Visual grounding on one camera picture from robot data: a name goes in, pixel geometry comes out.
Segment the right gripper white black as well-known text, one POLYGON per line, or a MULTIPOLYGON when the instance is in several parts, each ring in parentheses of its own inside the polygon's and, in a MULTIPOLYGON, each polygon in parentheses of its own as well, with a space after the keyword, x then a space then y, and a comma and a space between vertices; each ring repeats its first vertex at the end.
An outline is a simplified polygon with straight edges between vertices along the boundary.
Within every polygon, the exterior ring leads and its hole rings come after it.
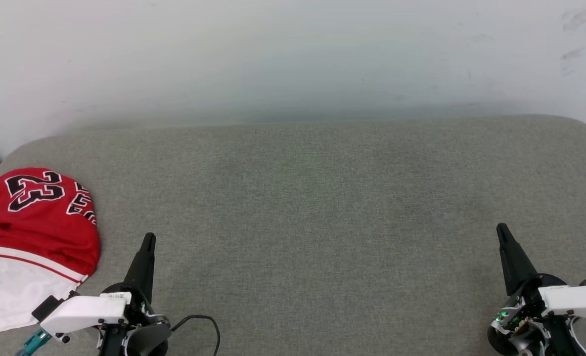
POLYGON ((508 300, 489 326, 502 356, 586 356, 575 324, 586 320, 586 279, 564 284, 536 268, 505 223, 496 226, 508 300))

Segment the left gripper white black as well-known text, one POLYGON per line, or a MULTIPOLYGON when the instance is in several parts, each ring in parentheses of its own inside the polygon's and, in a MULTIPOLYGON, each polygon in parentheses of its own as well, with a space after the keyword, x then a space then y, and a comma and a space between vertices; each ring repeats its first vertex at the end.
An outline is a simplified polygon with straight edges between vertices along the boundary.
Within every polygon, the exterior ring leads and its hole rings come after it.
POLYGON ((146 233, 124 283, 98 297, 47 298, 41 304, 41 329, 62 342, 76 331, 96 331, 100 356, 165 356, 171 325, 150 303, 155 245, 155 234, 146 233))

